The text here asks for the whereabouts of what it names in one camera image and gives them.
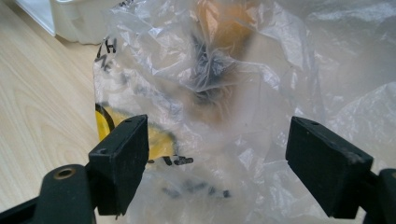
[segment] wooden floor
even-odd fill
[[[51,36],[12,0],[0,0],[0,212],[37,196],[50,170],[87,163],[98,143],[97,50]]]

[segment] yellow object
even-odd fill
[[[111,107],[95,106],[95,116],[99,133],[99,140],[102,141],[117,125],[128,119],[127,115],[113,110]],[[176,155],[175,137],[154,124],[148,124],[148,159],[156,160],[160,157],[170,157]]]

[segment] plastic bag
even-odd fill
[[[129,223],[344,223],[285,161],[313,119],[396,166],[391,1],[125,1],[93,65],[100,137],[148,114]],[[360,223],[361,216],[355,221]]]

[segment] white object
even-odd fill
[[[102,10],[120,0],[16,0],[51,35],[70,42],[99,44],[106,36]]]

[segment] screw hole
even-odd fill
[[[101,148],[98,150],[99,154],[107,154],[107,148]]]
[[[59,179],[59,180],[66,179],[66,178],[74,175],[75,173],[76,173],[76,169],[74,169],[74,168],[64,168],[64,169],[60,170],[59,172],[57,172],[54,175],[54,178]]]

